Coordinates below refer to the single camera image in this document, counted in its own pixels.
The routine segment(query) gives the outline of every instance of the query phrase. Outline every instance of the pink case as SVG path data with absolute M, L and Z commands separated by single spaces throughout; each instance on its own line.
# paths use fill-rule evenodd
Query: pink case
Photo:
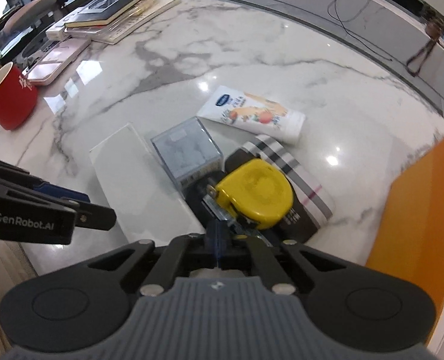
M 27 73 L 34 85 L 49 85 L 90 44 L 90 39 L 67 39 L 41 58 Z

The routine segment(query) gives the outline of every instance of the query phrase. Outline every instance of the red mug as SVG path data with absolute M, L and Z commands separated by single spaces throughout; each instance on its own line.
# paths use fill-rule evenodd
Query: red mug
M 0 68 L 0 125 L 6 130 L 19 127 L 37 104 L 37 88 L 9 62 Z

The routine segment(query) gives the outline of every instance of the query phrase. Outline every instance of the wire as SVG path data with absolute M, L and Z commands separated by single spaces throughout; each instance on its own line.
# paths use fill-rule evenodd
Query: wire
M 334 20 L 338 20 L 338 21 L 340 22 L 340 24 L 342 25 L 342 28 L 343 28 L 343 29 L 345 30 L 345 32 L 347 33 L 347 35 L 351 36 L 352 38 L 357 39 L 362 45 L 364 45 L 364 46 L 365 46 L 367 49 L 369 49 L 372 53 L 374 53 L 375 55 L 377 55 L 377 56 L 379 56 L 379 57 L 381 57 L 381 58 L 383 58 L 383 59 L 385 59 L 385 60 L 387 60 L 387 61 L 393 61 L 393 59 L 391 59 L 391 58 L 389 58 L 389 57 L 387 58 L 386 56 L 380 54 L 379 52 L 376 52 L 374 49 L 371 49 L 369 46 L 367 46 L 367 45 L 362 41 L 362 39 L 358 38 L 358 37 L 355 36 L 355 35 L 352 35 L 352 34 L 346 29 L 346 27 L 345 27 L 345 25 L 344 25 L 344 23 L 349 23 L 349 22 L 355 20 L 355 19 L 356 19 L 356 18 L 357 18 L 362 12 L 363 12 L 363 10 L 364 10 L 366 7 L 368 7 L 368 5 L 370 4 L 370 2 L 371 2 L 372 0 L 367 1 L 367 3 L 362 7 L 362 9 L 359 10 L 358 13 L 357 13 L 354 17 L 352 17 L 352 19 L 349 19 L 349 20 L 341 20 L 341 19 L 340 19 L 340 16 L 338 15 L 338 11 L 337 11 L 337 1 L 338 1 L 338 0 L 333 0 L 333 1 L 327 6 L 327 13 L 328 13 L 328 15 L 329 15 L 332 19 L 334 19 Z M 333 16 L 333 15 L 330 13 L 330 7 L 331 7 L 331 6 L 334 6 L 334 10 L 335 10 L 336 17 Z

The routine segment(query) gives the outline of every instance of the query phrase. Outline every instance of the orange folder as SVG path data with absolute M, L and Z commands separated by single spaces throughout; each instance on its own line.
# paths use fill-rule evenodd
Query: orange folder
M 437 325 L 444 307 L 444 140 L 392 183 L 366 266 L 423 288 Z

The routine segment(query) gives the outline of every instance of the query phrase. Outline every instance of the hand cream tube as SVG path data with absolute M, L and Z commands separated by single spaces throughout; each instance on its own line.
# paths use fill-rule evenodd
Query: hand cream tube
M 197 116 L 297 144 L 305 115 L 247 92 L 219 86 Z

